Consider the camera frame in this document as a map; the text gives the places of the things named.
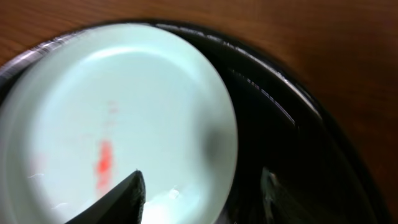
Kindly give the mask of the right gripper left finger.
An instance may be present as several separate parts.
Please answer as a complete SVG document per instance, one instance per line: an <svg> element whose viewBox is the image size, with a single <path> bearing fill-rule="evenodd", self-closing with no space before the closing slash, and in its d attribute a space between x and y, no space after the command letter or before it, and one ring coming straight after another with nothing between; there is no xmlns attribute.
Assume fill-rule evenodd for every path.
<svg viewBox="0 0 398 224"><path fill-rule="evenodd" d="M67 224L141 224L145 202L144 177L135 170Z"/></svg>

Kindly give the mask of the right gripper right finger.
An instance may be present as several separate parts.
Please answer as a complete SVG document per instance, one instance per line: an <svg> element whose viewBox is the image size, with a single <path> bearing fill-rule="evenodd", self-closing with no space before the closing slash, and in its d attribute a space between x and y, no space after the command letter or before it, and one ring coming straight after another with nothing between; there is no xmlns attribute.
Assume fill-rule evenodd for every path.
<svg viewBox="0 0 398 224"><path fill-rule="evenodd" d="M266 167L261 172L262 204L266 222L270 224L316 224L316 219L287 191L276 175Z"/></svg>

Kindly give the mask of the light blue top plate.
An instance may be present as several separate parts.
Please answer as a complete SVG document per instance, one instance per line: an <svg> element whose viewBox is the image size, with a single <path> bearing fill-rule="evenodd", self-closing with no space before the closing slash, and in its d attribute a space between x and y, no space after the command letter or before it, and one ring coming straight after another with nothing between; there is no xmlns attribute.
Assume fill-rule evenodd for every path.
<svg viewBox="0 0 398 224"><path fill-rule="evenodd" d="M139 170L144 223L215 223L237 156L231 98L199 50L151 26L94 28L1 104L1 222L66 223Z"/></svg>

